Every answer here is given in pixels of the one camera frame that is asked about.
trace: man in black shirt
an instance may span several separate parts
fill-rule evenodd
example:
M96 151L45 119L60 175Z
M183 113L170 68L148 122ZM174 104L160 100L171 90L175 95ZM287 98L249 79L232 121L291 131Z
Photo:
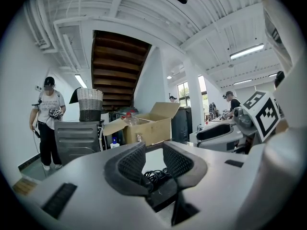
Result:
M226 114L223 119L232 118L234 115L234 109L236 107L239 107L241 105L241 102L234 96L234 94L231 91L227 91L225 95L223 95L224 99L227 100L227 102L230 102L230 113Z

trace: staircase underside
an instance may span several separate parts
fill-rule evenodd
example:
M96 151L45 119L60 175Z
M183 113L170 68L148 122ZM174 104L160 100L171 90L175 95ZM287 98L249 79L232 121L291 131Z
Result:
M103 108L131 106L151 45L121 34L95 31L92 48L93 88L104 93Z

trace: cardboard box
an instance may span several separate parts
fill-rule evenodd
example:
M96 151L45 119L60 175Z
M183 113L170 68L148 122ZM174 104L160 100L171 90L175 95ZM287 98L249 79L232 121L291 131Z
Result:
M171 119L176 115L179 106L179 103L157 102L150 113L136 115L149 121L139 119L139 125L128 126L125 121L117 119L105 125L104 136L123 129L127 144L137 142L137 134L141 135L146 146L168 140L171 138Z

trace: fluorescent light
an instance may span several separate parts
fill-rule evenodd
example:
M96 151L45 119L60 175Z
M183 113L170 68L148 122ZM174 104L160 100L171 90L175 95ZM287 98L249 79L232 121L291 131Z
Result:
M258 44L258 45L255 45L253 47L250 47L250 48L247 48L247 49L244 49L244 50L241 50L239 52L236 52L234 54L231 54L230 55L230 59L235 59L235 58L238 58L240 56L244 56L244 55L247 55L247 54L250 54L252 52L255 52L257 50L261 50L264 48L264 44Z
M239 84L239 83L249 82L249 81L251 81L251 79L245 80L245 81L241 81L241 82L235 82L234 85Z
M79 74L76 74L75 78L78 80L78 82L81 84L83 88L87 88L86 84L84 83L83 79L81 78Z

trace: white bottle with blue label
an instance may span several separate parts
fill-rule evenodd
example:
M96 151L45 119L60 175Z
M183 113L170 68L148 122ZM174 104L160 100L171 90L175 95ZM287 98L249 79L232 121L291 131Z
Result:
M113 142L111 143L110 147L111 148L119 147L119 144L117 143L117 138L113 137L112 140L113 140Z

